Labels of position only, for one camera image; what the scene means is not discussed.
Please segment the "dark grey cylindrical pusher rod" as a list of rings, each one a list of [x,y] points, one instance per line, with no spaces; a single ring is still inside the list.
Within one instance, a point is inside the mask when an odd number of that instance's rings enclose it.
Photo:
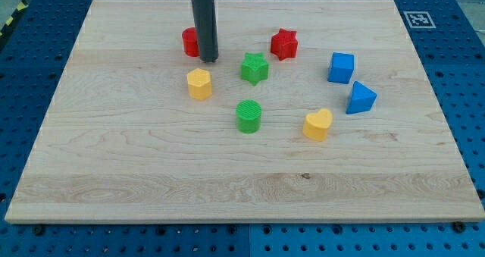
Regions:
[[[218,59],[217,21],[214,0],[191,0],[199,57],[203,62]]]

